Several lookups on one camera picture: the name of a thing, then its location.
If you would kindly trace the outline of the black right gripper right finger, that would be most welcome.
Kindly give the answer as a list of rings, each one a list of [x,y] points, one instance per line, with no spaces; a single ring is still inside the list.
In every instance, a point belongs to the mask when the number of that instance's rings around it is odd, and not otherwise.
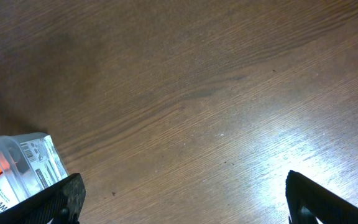
[[[290,224],[358,223],[358,208],[299,172],[290,170],[285,196]]]

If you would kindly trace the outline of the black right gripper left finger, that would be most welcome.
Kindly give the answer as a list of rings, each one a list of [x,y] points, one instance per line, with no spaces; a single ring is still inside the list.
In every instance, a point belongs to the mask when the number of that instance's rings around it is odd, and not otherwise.
[[[86,197],[79,173],[0,213],[0,224],[77,224]]]

